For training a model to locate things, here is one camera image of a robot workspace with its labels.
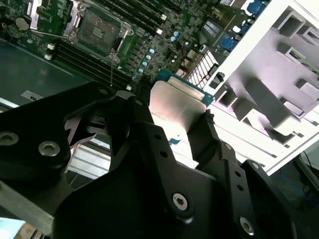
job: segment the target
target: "wire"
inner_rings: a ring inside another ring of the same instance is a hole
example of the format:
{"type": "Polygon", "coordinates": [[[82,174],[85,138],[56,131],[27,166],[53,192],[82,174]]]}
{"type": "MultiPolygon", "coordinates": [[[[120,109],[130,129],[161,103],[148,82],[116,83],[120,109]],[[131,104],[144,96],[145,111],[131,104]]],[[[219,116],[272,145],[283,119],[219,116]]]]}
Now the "wire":
{"type": "Polygon", "coordinates": [[[310,160],[309,160],[308,155],[306,154],[306,152],[304,152],[304,154],[305,154],[306,157],[307,157],[307,160],[308,160],[308,163],[309,163],[310,167],[311,167],[311,168],[314,168],[314,167],[311,165],[310,160]]]}
{"type": "Polygon", "coordinates": [[[76,173],[76,174],[74,175],[74,177],[71,179],[70,183],[69,183],[70,186],[74,183],[74,181],[75,181],[75,179],[76,179],[77,177],[78,177],[78,174],[76,173]]]}

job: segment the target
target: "silver metal bar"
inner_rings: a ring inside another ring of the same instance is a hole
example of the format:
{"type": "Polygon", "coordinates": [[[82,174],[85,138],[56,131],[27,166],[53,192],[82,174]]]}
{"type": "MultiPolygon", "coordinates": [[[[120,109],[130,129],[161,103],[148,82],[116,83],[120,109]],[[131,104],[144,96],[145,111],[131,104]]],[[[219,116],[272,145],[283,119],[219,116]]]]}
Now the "silver metal bar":
{"type": "Polygon", "coordinates": [[[51,233],[53,216],[2,181],[0,181],[0,205],[17,217],[28,221],[45,235],[51,233]]]}

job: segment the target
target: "ram slot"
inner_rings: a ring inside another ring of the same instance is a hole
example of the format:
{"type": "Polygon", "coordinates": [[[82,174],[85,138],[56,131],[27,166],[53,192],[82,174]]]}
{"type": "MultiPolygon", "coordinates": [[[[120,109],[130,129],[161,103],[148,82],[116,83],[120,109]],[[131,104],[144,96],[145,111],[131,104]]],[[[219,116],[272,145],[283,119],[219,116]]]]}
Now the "ram slot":
{"type": "Polygon", "coordinates": [[[146,1],[146,2],[142,2],[141,0],[136,0],[136,2],[138,4],[142,4],[144,6],[146,6],[148,9],[151,9],[152,11],[156,12],[159,16],[162,16],[164,14],[163,11],[161,11],[160,9],[158,9],[154,3],[150,2],[150,1],[146,1]]]}
{"type": "MultiPolygon", "coordinates": [[[[95,79],[96,81],[110,85],[111,66],[107,65],[82,50],[60,41],[57,44],[55,60],[64,63],[73,69],[95,79]]],[[[113,87],[117,90],[125,89],[131,77],[113,69],[113,87]]]]}
{"type": "Polygon", "coordinates": [[[167,8],[172,9],[174,12],[180,14],[181,13],[181,8],[172,3],[170,0],[161,0],[162,4],[164,4],[167,8]]]}
{"type": "Polygon", "coordinates": [[[161,25],[163,23],[163,20],[161,19],[161,16],[158,15],[156,12],[152,11],[151,9],[147,8],[144,4],[142,4],[139,1],[135,0],[126,0],[130,5],[134,7],[134,9],[141,10],[144,15],[147,17],[153,19],[157,24],[161,25]]]}
{"type": "Polygon", "coordinates": [[[116,12],[117,14],[125,17],[126,19],[130,20],[131,22],[133,22],[134,24],[136,24],[137,26],[141,27],[142,29],[144,29],[145,31],[147,31],[148,33],[155,35],[156,34],[156,29],[148,26],[146,23],[141,22],[140,19],[138,19],[136,16],[134,16],[131,13],[128,13],[127,11],[119,8],[119,6],[117,6],[115,3],[109,1],[109,0],[97,0],[100,2],[100,4],[103,4],[105,6],[107,6],[109,9],[111,9],[112,11],[116,12]]]}
{"type": "Polygon", "coordinates": [[[110,1],[112,1],[114,4],[118,5],[119,7],[123,8],[125,11],[129,12],[133,16],[137,17],[141,21],[145,22],[149,26],[152,26],[152,27],[159,26],[152,19],[149,19],[148,17],[144,16],[143,12],[141,12],[139,8],[135,8],[122,0],[110,0],[110,1]]]}

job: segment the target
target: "green circuit board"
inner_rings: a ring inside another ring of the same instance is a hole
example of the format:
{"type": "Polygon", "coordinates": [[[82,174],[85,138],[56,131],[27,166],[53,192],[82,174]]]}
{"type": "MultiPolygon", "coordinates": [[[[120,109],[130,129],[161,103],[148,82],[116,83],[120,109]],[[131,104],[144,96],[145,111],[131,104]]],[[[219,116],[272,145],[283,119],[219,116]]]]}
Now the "green circuit board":
{"type": "Polygon", "coordinates": [[[142,74],[154,78],[163,68],[174,73],[181,68],[185,73],[190,71],[185,58],[190,51],[198,52],[198,32],[207,19],[207,9],[215,3],[213,0],[0,2],[5,6],[6,18],[15,21],[20,17],[30,25],[28,30],[21,30],[16,24],[6,26],[15,44],[89,79],[101,80],[104,77],[99,72],[97,76],[92,74],[94,63],[105,66],[107,72],[112,67],[123,79],[134,82],[142,74]],[[79,4],[85,5],[81,11],[79,4]],[[81,20],[77,26],[70,27],[75,16],[81,20]],[[120,37],[123,26],[129,26],[130,31],[125,37],[120,37]],[[70,37],[72,31],[76,35],[74,39],[70,37]],[[48,49],[50,44],[62,47],[48,49]],[[73,55],[71,50],[83,60],[79,57],[69,59],[73,55]]]}

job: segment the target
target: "black metal bracket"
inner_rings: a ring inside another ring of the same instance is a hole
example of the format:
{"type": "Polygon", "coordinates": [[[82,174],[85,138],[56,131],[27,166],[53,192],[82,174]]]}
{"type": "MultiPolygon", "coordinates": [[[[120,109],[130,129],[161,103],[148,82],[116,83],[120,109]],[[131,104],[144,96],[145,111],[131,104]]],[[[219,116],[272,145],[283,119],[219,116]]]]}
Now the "black metal bracket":
{"type": "Polygon", "coordinates": [[[236,164],[234,149],[219,140],[213,124],[213,115],[206,112],[188,133],[193,158],[199,162],[197,169],[215,177],[225,189],[234,235],[257,238],[257,224],[245,171],[236,164]]]}
{"type": "MultiPolygon", "coordinates": [[[[90,83],[1,114],[0,183],[6,192],[27,198],[26,205],[41,198],[44,205],[33,208],[55,215],[54,239],[297,238],[287,201],[258,164],[248,160],[239,166],[210,112],[187,133],[197,170],[178,165],[148,108],[149,82],[141,84],[135,96],[90,83]],[[41,194],[54,198],[61,192],[54,185],[70,160],[70,147],[97,133],[111,137],[110,172],[66,199],[61,194],[63,202],[47,208],[41,194]],[[281,231],[260,218],[260,197],[272,203],[281,231]]],[[[0,197],[3,203],[18,212],[9,197],[0,197]]]]}

